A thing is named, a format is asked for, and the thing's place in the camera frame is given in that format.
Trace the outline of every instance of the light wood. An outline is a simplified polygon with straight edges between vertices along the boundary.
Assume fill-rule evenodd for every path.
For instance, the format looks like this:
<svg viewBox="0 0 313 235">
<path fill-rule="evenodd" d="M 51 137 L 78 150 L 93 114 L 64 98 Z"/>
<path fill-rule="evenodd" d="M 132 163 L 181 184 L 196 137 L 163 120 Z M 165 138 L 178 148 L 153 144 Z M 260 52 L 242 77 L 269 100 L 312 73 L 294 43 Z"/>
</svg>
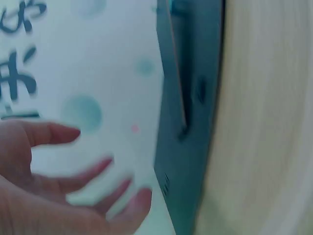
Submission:
<svg viewBox="0 0 313 235">
<path fill-rule="evenodd" d="M 313 234 L 312 32 L 311 0 L 226 2 L 196 235 Z"/>
</svg>

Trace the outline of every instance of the blurry hand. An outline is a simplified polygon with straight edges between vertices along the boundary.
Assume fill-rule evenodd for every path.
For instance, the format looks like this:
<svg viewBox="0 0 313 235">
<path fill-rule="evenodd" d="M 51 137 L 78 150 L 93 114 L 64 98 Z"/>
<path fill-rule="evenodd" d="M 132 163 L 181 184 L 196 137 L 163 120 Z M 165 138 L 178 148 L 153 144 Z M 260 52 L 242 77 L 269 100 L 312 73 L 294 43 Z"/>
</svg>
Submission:
<svg viewBox="0 0 313 235">
<path fill-rule="evenodd" d="M 66 194 L 83 188 L 112 162 L 107 158 L 70 178 L 49 178 L 30 170 L 31 148 L 74 141 L 77 129 L 55 123 L 0 122 L 0 234 L 131 235 L 148 214 L 152 192 L 141 189 L 126 208 L 107 221 L 105 215 L 130 184 L 125 180 L 93 207 L 73 206 Z"/>
</svg>

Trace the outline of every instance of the polka dot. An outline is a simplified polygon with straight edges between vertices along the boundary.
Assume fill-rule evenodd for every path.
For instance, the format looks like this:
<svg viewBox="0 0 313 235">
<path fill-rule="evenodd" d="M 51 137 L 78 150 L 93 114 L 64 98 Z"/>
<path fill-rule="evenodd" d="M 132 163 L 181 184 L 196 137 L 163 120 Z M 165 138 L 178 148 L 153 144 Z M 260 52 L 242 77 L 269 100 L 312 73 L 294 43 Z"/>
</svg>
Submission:
<svg viewBox="0 0 313 235">
<path fill-rule="evenodd" d="M 91 96 L 75 95 L 62 105 L 61 120 L 80 128 L 82 133 L 95 132 L 102 124 L 100 105 Z"/>
<path fill-rule="evenodd" d="M 138 133 L 139 132 L 139 127 L 137 125 L 132 125 L 132 132 L 133 133 Z"/>
<path fill-rule="evenodd" d="M 152 6 L 151 7 L 151 10 L 155 13 L 158 13 L 159 12 L 159 8 L 157 6 Z"/>
<path fill-rule="evenodd" d="M 73 13 L 83 17 L 92 18 L 101 14 L 106 8 L 106 0 L 71 0 Z"/>
<path fill-rule="evenodd" d="M 148 58 L 141 58 L 136 64 L 136 73 L 141 76 L 150 76 L 154 71 L 154 65 Z"/>
</svg>

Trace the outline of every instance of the finger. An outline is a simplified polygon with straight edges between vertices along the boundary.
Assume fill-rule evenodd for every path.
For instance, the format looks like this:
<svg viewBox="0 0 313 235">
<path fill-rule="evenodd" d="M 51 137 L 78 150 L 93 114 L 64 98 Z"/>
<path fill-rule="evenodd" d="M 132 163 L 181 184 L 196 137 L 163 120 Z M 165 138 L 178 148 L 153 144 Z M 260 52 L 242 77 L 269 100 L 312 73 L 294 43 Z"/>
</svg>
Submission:
<svg viewBox="0 0 313 235">
<path fill-rule="evenodd" d="M 114 190 L 109 196 L 102 199 L 100 202 L 98 202 L 93 208 L 102 215 L 105 215 L 109 209 L 114 205 L 114 203 L 124 195 L 124 193 L 127 191 L 129 186 L 132 183 L 132 179 L 126 179 L 124 180 L 120 186 Z"/>
<path fill-rule="evenodd" d="M 99 176 L 113 163 L 112 157 L 106 157 L 96 165 L 72 177 L 51 178 L 33 174 L 38 184 L 47 191 L 67 194 L 85 187 L 91 180 Z"/>
<path fill-rule="evenodd" d="M 80 130 L 67 127 L 53 122 L 26 122 L 15 120 L 21 125 L 28 137 L 30 146 L 41 144 L 61 144 L 76 140 L 80 135 Z"/>
<path fill-rule="evenodd" d="M 136 232 L 151 208 L 152 192 L 141 189 L 126 208 L 109 222 L 110 234 L 129 235 Z"/>
</svg>

